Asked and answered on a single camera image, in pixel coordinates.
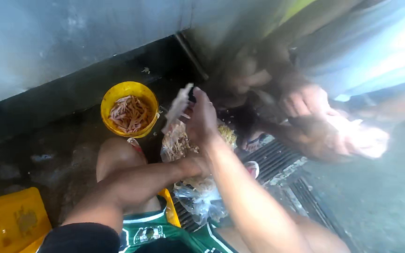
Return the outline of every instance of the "drain grate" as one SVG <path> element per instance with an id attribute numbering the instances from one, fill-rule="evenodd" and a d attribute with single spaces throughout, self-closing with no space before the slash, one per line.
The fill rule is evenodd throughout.
<path id="1" fill-rule="evenodd" d="M 256 161 L 259 164 L 260 172 L 257 181 L 263 184 L 301 158 L 300 153 L 289 149 L 277 140 L 273 140 L 247 155 L 242 159 L 242 162 Z"/>

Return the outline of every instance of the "gray wall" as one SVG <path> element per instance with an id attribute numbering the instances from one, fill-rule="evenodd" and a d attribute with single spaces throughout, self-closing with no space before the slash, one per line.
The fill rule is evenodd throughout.
<path id="1" fill-rule="evenodd" d="M 0 0 L 0 101 L 253 0 Z"/>

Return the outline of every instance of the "leg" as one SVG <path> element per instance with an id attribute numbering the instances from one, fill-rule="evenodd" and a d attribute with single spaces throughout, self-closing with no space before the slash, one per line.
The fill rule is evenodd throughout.
<path id="1" fill-rule="evenodd" d="M 306 217 L 289 212 L 314 253 L 349 253 L 346 244 L 328 229 Z M 235 227 L 218 228 L 217 233 L 239 253 L 250 253 Z"/>
<path id="2" fill-rule="evenodd" d="M 99 150 L 98 162 L 96 163 L 96 180 L 99 182 L 120 168 L 129 169 L 145 164 L 147 164 L 146 159 L 129 142 L 122 138 L 111 138 L 105 141 Z M 126 214 L 158 210 L 160 210 L 159 200 L 157 197 L 153 197 L 146 204 Z"/>

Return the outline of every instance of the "metal pipe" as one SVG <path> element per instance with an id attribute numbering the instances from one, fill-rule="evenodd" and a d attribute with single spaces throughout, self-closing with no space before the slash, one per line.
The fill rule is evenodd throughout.
<path id="1" fill-rule="evenodd" d="M 198 58 L 194 55 L 192 49 L 190 49 L 190 46 L 187 44 L 187 40 L 183 37 L 182 33 L 177 32 L 175 34 L 175 37 L 179 44 L 182 46 L 182 49 L 184 49 L 185 54 L 188 56 L 190 61 L 193 63 L 193 66 L 195 66 L 196 71 L 200 74 L 200 76 L 205 80 L 209 80 L 209 75 L 207 75 L 206 71 L 204 68 L 201 66 L 201 64 L 198 61 Z"/>

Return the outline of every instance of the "clear plastic bag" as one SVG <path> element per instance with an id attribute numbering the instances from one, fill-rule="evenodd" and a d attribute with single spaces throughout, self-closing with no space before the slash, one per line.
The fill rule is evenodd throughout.
<path id="1" fill-rule="evenodd" d="M 219 128 L 227 137 L 223 138 L 229 143 L 232 149 L 235 148 L 235 136 L 223 126 Z M 185 135 L 185 124 L 178 121 L 171 125 L 170 131 L 166 133 L 162 140 L 160 156 L 162 161 L 170 162 L 184 157 L 182 153 L 176 154 L 173 151 L 173 144 Z M 210 217 L 214 221 L 228 216 L 223 200 L 218 192 L 217 185 L 212 176 L 208 178 L 188 178 L 182 182 L 175 183 L 173 193 L 182 206 L 192 214 L 193 220 L 199 225 L 204 225 Z"/>
<path id="2" fill-rule="evenodd" d="M 199 225 L 206 224 L 209 217 L 219 222 L 228 215 L 213 178 L 209 177 L 204 181 L 208 183 L 208 187 L 199 191 L 181 182 L 176 183 L 173 190 L 175 197 Z"/>

